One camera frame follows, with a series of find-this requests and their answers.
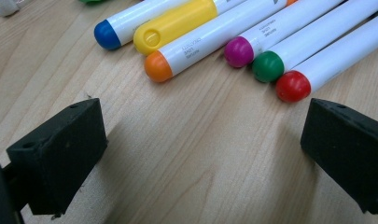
marker label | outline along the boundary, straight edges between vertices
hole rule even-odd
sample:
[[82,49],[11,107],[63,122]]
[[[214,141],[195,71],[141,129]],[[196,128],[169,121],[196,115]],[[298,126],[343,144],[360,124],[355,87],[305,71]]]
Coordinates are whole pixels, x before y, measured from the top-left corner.
[[314,21],[331,8],[337,6],[343,0],[309,1],[300,0],[294,5],[284,8],[270,18],[254,26],[254,29],[241,34],[246,38],[259,55],[273,45],[277,44],[282,37],[287,37],[300,30],[311,21]]
[[249,0],[160,48],[174,75],[227,44],[264,18],[282,9],[287,1]]

wood grain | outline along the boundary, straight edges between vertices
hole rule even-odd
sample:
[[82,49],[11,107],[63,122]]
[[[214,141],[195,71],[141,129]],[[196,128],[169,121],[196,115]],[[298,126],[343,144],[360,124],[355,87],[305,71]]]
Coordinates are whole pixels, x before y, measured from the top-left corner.
[[0,18],[0,163],[6,148],[66,106],[101,99],[109,146],[67,213],[26,223],[378,223],[300,147],[311,97],[378,120],[378,50],[311,97],[215,51],[157,84],[132,43],[99,47],[94,26],[138,1],[34,0]]

red marker cap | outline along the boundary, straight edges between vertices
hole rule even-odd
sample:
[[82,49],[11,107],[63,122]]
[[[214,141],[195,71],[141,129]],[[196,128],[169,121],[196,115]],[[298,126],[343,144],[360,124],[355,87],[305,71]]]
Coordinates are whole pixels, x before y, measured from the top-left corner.
[[276,82],[276,94],[288,103],[298,102],[311,93],[311,83],[298,71],[289,71]]

marker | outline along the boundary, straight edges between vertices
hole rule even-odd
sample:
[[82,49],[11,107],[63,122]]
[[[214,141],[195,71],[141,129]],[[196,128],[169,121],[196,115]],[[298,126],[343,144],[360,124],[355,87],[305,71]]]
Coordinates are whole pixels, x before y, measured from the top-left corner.
[[188,0],[146,0],[101,21],[95,26],[94,35],[104,49],[117,49],[133,40],[141,24],[160,16]]
[[149,55],[244,1],[191,0],[139,26],[133,43],[139,52]]
[[276,82],[276,93],[285,102],[298,102],[376,49],[378,17],[285,73]]
[[9,16],[28,5],[32,0],[0,0],[0,16]]
[[247,0],[147,56],[145,70],[156,82],[176,76],[238,34],[295,0]]
[[286,71],[306,60],[378,10],[378,0],[349,0],[305,26],[252,63],[255,78],[261,82],[277,80]]
[[327,13],[343,0],[300,0],[230,41],[224,57],[232,67],[243,67],[264,50]]

orange marker cap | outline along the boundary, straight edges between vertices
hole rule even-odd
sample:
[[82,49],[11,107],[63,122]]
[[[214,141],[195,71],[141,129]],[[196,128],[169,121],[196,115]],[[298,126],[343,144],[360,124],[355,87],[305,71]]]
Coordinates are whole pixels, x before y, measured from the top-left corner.
[[287,0],[287,7],[295,2],[297,2],[297,0]]
[[147,76],[155,82],[163,82],[173,76],[171,67],[158,50],[145,59],[145,71]]

